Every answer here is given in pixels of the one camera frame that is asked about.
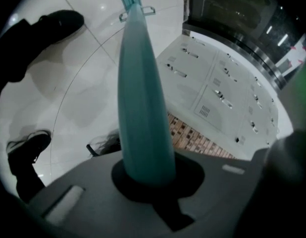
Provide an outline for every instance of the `teal pole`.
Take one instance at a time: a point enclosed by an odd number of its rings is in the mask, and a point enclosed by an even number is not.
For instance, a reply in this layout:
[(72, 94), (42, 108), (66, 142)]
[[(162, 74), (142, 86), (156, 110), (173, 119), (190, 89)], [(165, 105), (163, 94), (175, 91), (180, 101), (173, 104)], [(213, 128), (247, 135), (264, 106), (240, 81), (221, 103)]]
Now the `teal pole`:
[(164, 187), (176, 177), (166, 106), (142, 8), (130, 6), (121, 43), (118, 112), (123, 162), (135, 181)]

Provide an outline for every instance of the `metal bracket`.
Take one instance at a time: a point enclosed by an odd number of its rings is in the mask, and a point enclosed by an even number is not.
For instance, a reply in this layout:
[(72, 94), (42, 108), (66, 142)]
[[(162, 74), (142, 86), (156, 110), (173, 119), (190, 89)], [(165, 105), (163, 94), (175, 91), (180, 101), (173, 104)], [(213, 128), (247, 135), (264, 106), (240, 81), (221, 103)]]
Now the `metal bracket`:
[[(145, 13), (145, 12), (144, 12), (144, 9), (145, 9), (145, 8), (150, 8), (152, 11), (146, 12), (146, 13)], [(152, 6), (142, 6), (142, 7), (141, 7), (141, 10), (142, 10), (144, 16), (155, 15), (155, 8), (152, 7)], [(128, 12), (127, 12), (127, 11), (125, 11), (125, 12), (123, 12), (123, 13), (121, 13), (121, 14), (119, 15), (119, 20), (120, 20), (121, 23), (122, 23), (122, 22), (125, 22), (125, 21), (127, 20), (127, 18), (128, 18)]]

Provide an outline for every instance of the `floor tile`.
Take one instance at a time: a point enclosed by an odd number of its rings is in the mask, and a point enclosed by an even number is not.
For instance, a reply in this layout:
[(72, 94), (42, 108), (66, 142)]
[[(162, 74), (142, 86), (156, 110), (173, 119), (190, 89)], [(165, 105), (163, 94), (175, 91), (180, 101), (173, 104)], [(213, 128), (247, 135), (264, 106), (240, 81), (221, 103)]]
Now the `floor tile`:
[(124, 27), (118, 17), (124, 11), (121, 0), (67, 0), (85, 17), (85, 23), (102, 44)]
[(118, 128), (117, 80), (117, 66), (99, 48), (77, 74), (62, 102), (52, 140), (52, 163), (89, 158), (86, 145)]
[[(176, 6), (156, 12), (146, 17), (148, 31), (155, 57), (168, 47), (181, 33), (183, 23), (183, 7)], [(123, 30), (116, 33), (103, 44), (103, 48), (116, 64), (119, 64)]]

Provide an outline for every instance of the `white glossy floor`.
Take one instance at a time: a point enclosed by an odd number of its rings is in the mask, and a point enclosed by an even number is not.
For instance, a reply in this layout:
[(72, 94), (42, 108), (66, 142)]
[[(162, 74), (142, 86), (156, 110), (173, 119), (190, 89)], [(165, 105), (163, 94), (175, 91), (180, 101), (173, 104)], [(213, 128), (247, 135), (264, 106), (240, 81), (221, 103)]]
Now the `white glossy floor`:
[[(156, 8), (147, 17), (157, 57), (182, 31), (183, 0), (142, 0)], [(16, 194), (6, 143), (38, 129), (53, 132), (52, 143), (34, 165), (45, 185), (90, 158), (92, 139), (118, 128), (117, 65), (124, 23), (121, 0), (25, 0), (10, 22), (74, 9), (85, 17), (78, 34), (43, 51), (20, 83), (0, 97), (0, 178)]]

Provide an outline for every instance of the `ceiling light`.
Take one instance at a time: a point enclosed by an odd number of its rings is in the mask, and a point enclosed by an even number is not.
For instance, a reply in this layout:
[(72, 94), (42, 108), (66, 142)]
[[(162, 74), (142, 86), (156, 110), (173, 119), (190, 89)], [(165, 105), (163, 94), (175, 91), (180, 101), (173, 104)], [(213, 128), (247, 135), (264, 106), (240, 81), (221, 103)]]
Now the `ceiling light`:
[(287, 37), (288, 37), (288, 35), (285, 34), (285, 35), (283, 36), (283, 38), (280, 40), (280, 42), (279, 42), (277, 45), (278, 45), (278, 46), (282, 45), (282, 43), (286, 40)]
[(268, 34), (268, 33), (271, 31), (271, 29), (272, 29), (272, 26), (270, 26), (270, 27), (268, 28), (268, 30), (266, 31), (266, 33)]

